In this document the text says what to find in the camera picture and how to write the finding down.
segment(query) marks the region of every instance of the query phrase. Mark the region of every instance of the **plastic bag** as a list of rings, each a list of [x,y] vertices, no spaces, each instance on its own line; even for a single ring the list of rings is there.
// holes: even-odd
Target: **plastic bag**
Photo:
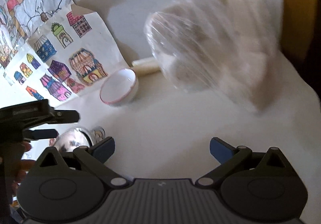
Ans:
[[[250,111],[276,92],[279,46],[265,0],[174,0],[147,18],[145,34],[176,88],[215,88]]]

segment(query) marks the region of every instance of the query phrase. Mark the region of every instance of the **triangular cutout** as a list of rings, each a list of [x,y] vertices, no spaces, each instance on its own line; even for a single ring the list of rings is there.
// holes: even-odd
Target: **triangular cutout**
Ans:
[[[279,156],[277,156],[276,154],[272,154],[271,157],[269,158],[268,162],[267,162],[268,166],[273,166],[273,167],[280,167],[280,168],[284,168],[284,164],[282,162],[282,160],[279,158]]]
[[[40,167],[48,167],[58,165],[55,157],[52,153],[48,153],[45,159],[42,161]]]

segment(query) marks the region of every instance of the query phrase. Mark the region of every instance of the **pink roof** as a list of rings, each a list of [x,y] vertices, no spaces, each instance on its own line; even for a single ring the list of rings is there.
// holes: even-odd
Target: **pink roof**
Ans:
[[[70,26],[74,25],[77,21],[83,18],[83,16],[73,16],[73,12],[67,14],[67,18]]]

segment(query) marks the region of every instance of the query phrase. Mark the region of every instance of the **metal container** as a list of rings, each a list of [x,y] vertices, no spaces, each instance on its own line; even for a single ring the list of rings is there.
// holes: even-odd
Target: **metal container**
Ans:
[[[55,139],[50,139],[49,145],[59,152],[71,152],[79,146],[91,147],[105,138],[105,131],[97,126],[92,130],[83,127],[69,129]]]

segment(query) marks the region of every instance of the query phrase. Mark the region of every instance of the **purple house drawing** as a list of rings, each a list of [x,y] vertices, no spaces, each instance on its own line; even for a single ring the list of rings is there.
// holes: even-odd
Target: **purple house drawing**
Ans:
[[[48,92],[59,101],[65,101],[71,96],[71,92],[61,82],[56,81],[49,75],[42,76],[40,81]]]
[[[65,81],[71,75],[71,72],[67,65],[55,60],[52,60],[48,71],[60,82]]]

